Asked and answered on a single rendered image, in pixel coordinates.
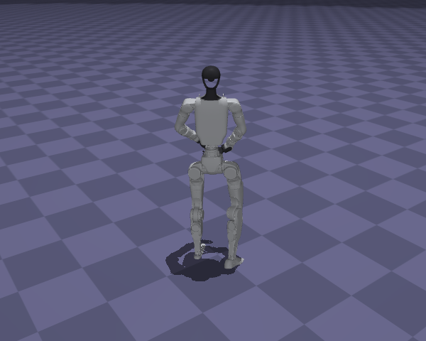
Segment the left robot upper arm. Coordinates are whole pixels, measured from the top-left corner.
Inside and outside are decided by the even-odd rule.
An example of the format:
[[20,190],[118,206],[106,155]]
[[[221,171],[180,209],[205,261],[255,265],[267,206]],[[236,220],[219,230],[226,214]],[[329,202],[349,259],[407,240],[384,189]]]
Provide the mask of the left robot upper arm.
[[187,121],[190,113],[194,110],[195,100],[193,98],[187,98],[183,101],[180,111],[175,122],[175,130],[179,134],[185,134],[187,132],[187,127],[185,122]]

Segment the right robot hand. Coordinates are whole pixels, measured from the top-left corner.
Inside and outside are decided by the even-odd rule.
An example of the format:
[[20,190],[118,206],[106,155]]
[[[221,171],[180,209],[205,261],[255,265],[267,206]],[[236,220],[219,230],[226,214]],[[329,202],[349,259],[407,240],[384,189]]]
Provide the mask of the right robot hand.
[[[219,149],[219,153],[223,154],[223,152],[227,153],[228,151],[232,150],[232,147],[224,148],[224,144],[222,144],[222,147],[217,147]],[[204,155],[204,151],[203,151]]]

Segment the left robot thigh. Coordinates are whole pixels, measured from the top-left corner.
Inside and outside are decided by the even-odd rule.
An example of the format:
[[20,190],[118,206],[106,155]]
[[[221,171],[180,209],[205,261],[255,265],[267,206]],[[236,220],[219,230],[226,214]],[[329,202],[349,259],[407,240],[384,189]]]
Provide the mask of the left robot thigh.
[[201,161],[194,162],[188,169],[190,177],[190,191],[192,196],[192,218],[194,222],[201,222],[204,219],[203,194],[204,194],[204,174],[202,173]]

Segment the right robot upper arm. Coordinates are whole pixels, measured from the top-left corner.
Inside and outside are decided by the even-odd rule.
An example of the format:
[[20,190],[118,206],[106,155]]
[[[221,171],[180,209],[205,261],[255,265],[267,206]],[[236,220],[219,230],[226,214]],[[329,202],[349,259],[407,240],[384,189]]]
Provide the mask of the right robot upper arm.
[[241,137],[246,133],[246,124],[244,119],[244,114],[238,99],[229,98],[226,99],[229,105],[229,110],[232,112],[232,116],[236,123],[236,128],[234,129],[234,135]]

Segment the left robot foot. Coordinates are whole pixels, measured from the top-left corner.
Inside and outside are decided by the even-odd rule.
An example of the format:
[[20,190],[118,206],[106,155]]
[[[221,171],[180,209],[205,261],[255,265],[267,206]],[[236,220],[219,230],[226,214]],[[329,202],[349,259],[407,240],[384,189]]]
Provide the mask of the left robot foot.
[[197,255],[194,255],[194,259],[200,259],[201,258],[201,256],[202,256],[202,254],[203,254],[203,252],[204,252],[204,248],[205,248],[205,244],[204,243],[201,243],[201,250],[202,250],[202,253],[201,253],[201,255],[199,256],[199,253],[197,252]]

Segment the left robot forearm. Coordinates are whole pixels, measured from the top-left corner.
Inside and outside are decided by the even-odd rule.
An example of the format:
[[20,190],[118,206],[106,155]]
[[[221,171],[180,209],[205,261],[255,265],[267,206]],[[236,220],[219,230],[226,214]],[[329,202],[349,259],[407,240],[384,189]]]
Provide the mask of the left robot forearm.
[[199,141],[199,138],[196,135],[196,132],[194,130],[191,130],[188,126],[187,126],[187,132],[185,134],[181,134],[182,136],[186,136],[187,138],[189,138],[190,140],[193,140],[195,142]]

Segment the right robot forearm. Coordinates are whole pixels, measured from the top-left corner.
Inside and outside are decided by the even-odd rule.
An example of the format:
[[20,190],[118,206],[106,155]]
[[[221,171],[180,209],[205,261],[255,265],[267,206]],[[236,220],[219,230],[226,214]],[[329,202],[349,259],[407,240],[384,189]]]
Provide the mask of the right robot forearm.
[[234,132],[232,132],[231,136],[227,138],[226,143],[224,144],[224,148],[234,147],[235,143],[242,139],[241,137],[235,136]]

